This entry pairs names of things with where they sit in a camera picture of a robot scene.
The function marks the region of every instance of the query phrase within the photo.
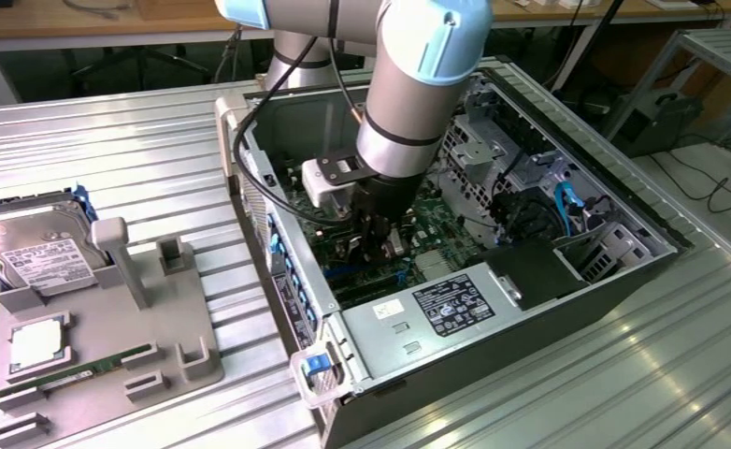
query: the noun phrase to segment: wooden desk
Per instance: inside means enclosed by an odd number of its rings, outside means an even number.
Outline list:
[[[590,37],[611,0],[598,7],[579,11],[575,24],[586,31],[570,55],[555,87],[562,86],[584,51]],[[719,0],[731,24],[731,0]],[[494,28],[535,28],[568,25],[575,13],[559,5],[543,7],[531,3],[519,7],[511,0],[492,0]],[[222,17],[146,21],[138,8],[118,12],[119,20],[74,10],[60,0],[16,0],[14,7],[0,8],[0,51],[56,50],[96,47],[126,47],[224,41],[234,23]],[[687,11],[663,11],[646,0],[626,0],[614,23],[678,22],[706,18],[702,8]],[[272,36],[270,31],[244,29],[243,38]],[[0,69],[0,105],[19,102],[19,97]]]

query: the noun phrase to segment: gray plastic post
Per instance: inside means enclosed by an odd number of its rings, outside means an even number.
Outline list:
[[[126,220],[122,217],[115,217],[94,222],[91,224],[91,241],[94,246],[111,254],[139,310],[148,308],[144,283],[127,252],[130,237],[127,235]]]

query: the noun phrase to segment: green circuit board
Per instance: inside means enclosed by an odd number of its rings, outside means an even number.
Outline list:
[[[320,213],[320,210],[312,207],[304,192],[288,192],[288,199],[300,209]],[[414,202],[414,216],[410,253],[386,263],[364,267],[348,266],[336,256],[336,244],[355,236],[350,228],[326,228],[302,222],[318,264],[344,309],[430,281],[414,263],[420,254],[438,250],[452,270],[459,270],[468,259],[484,251],[466,228],[458,224],[456,215],[443,198],[435,196],[434,185],[428,181],[419,189]]]

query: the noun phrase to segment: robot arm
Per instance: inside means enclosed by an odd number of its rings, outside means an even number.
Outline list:
[[[318,205],[335,192],[351,193],[355,226],[376,245],[395,230],[411,207],[432,164],[467,78],[482,57],[491,30],[490,0],[216,0],[231,21],[275,29],[275,80],[296,61],[308,36],[376,44],[376,65],[363,123],[352,152],[324,156],[303,169],[323,173],[304,179]],[[299,65],[328,62],[327,39]],[[304,75],[299,84],[331,82]],[[299,87],[288,82],[288,87]],[[356,160],[352,173],[338,161]]]

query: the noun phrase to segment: hard drive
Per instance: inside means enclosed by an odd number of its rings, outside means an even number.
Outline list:
[[[0,282],[48,297],[96,283],[108,258],[90,239],[92,209],[72,192],[0,202]]]

